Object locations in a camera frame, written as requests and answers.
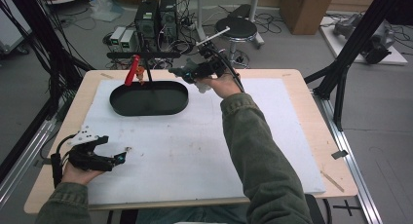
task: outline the gray floor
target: gray floor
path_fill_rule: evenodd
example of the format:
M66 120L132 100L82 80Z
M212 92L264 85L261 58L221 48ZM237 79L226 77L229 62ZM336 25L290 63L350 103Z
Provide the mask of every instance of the gray floor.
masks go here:
M60 13L78 13L87 7L85 2L79 1L63 6ZM206 16L218 11L222 10L206 10ZM277 10L271 9L259 9L257 13L264 12L278 15ZM88 63L98 69L107 69L110 60L105 56L108 49L102 44L102 38L115 26L130 24L134 11L124 11L122 17L113 22L93 21L89 15L90 11L87 11L76 16L76 25L69 25L65 33ZM276 25L282 32L261 34L265 45L260 50L247 43L238 46L249 55L251 67L294 68L305 77L333 61L334 56L319 32L314 36L293 36L282 22ZM405 29L413 36L412 30ZM206 27L206 33L212 33L211 28ZM220 48L228 48L225 41L217 39L214 42ZM398 43L394 47L399 52L412 54L412 49ZM174 65L183 65L185 58L176 59ZM413 173L409 172L413 166L413 57L405 58L409 61L405 66L353 64L348 74L343 108L344 132L383 223L413 223ZM2 162L47 100L48 74L33 53L4 57L0 65ZM309 88L318 83L309 84ZM25 174L0 210L1 223L34 222L35 216L25 214L23 206L39 170L31 167ZM346 200L349 205L358 206L355 198ZM344 199L329 199L329 202L333 223L365 223L360 210L352 209L349 213L346 209L333 207L345 205ZM321 201L319 207L325 212ZM92 212L94 223L105 223L107 214L107 211ZM118 220L119 211L116 211L113 223Z

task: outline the black bowl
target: black bowl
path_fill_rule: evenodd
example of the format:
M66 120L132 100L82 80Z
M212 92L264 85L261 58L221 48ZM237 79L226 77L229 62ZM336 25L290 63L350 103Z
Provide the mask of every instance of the black bowl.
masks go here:
M174 81L133 82L116 88L110 104L122 116L172 115L188 105L188 90Z

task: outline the person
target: person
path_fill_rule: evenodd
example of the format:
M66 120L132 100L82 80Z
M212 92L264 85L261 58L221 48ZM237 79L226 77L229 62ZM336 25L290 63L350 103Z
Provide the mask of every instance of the person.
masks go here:
M246 222L312 223L301 181L273 140L252 97L241 92L229 73L197 82L209 85L223 98L220 107L225 140L250 200ZM68 164L62 183L41 208L36 223L91 223L85 185L97 175L96 171L79 171Z

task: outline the red clip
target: red clip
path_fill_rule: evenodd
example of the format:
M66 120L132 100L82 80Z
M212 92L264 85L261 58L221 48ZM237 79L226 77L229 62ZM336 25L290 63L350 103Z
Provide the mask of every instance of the red clip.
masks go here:
M131 82L133 81L133 77L136 74L136 68L139 65L140 57L139 56L133 56L133 57L134 57L134 59L133 59L133 63L131 64L131 70L127 75L127 79L125 80L125 85L126 86L131 85Z

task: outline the green sleeve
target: green sleeve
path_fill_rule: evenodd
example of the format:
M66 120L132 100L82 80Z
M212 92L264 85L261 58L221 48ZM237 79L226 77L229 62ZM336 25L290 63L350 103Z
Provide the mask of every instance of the green sleeve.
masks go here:
M221 102L231 159L250 199L248 223L312 223L300 179L246 93Z
M91 224L88 212L88 187L60 183L42 206L36 224Z

